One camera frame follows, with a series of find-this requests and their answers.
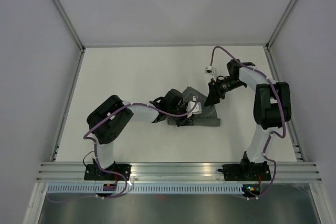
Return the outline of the grey cloth napkin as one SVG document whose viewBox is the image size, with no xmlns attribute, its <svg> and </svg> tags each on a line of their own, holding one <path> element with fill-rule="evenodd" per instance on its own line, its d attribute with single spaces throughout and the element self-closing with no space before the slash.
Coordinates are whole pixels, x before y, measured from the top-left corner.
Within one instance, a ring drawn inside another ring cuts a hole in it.
<svg viewBox="0 0 336 224">
<path fill-rule="evenodd" d="M 207 126 L 207 127 L 218 127 L 220 126 L 221 119 L 218 118 L 217 112 L 214 106 L 205 107 L 204 103 L 206 101 L 206 96 L 197 91 L 192 87 L 187 87 L 182 92 L 182 101 L 179 103 L 178 107 L 172 111 L 172 114 L 184 114 L 189 111 L 193 105 L 188 108 L 188 103 L 193 101 L 193 98 L 197 97 L 198 102 L 201 106 L 201 113 L 192 114 L 189 118 L 175 118 L 175 117 L 167 117 L 166 121 L 168 125 L 172 126 Z"/>
</svg>

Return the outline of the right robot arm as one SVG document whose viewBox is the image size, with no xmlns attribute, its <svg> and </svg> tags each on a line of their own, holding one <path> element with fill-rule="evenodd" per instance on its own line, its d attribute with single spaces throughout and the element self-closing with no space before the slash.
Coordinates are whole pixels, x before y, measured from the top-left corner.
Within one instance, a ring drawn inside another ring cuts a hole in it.
<svg viewBox="0 0 336 224">
<path fill-rule="evenodd" d="M 205 107 L 214 106 L 225 99 L 227 92 L 241 86 L 254 93 L 253 117 L 256 129 L 249 148 L 239 164 L 223 165 L 219 172 L 226 181 L 270 181 L 266 150 L 273 135 L 286 136 L 286 122 L 291 119 L 290 88 L 286 82 L 276 82 L 257 70 L 251 62 L 231 60 L 227 64 L 229 75 L 212 78 Z"/>
</svg>

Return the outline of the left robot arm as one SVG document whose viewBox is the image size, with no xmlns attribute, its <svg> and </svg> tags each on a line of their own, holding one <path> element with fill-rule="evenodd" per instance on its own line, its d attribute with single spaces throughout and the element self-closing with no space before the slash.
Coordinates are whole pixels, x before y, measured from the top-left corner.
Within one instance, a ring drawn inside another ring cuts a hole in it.
<svg viewBox="0 0 336 224">
<path fill-rule="evenodd" d="M 159 123 L 166 119 L 176 119 L 180 126 L 185 120 L 192 119 L 201 108 L 197 96 L 185 102 L 176 89 L 147 103 L 128 102 L 117 95 L 110 96 L 89 114 L 89 130 L 83 136 L 83 139 L 93 142 L 97 175 L 104 180 L 114 176 L 113 143 L 128 123 Z"/>
</svg>

